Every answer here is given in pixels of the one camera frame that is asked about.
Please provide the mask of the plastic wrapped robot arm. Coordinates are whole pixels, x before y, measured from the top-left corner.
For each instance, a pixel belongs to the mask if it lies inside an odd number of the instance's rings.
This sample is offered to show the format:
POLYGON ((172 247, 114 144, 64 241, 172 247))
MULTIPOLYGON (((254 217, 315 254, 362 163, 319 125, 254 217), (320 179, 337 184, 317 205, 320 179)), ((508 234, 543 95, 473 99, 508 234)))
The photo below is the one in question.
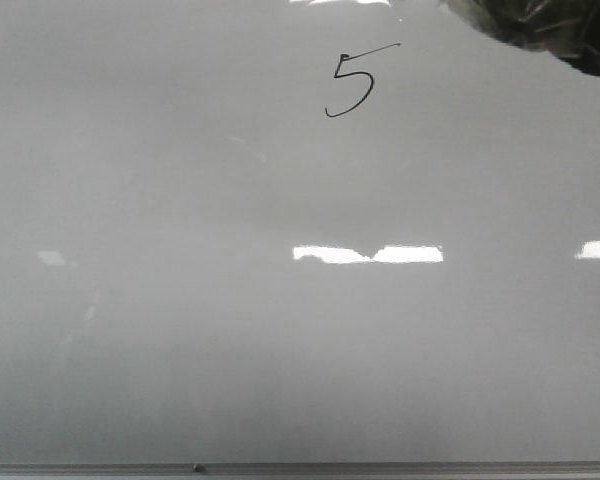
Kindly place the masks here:
POLYGON ((478 32, 600 77, 600 1, 445 1, 478 32))

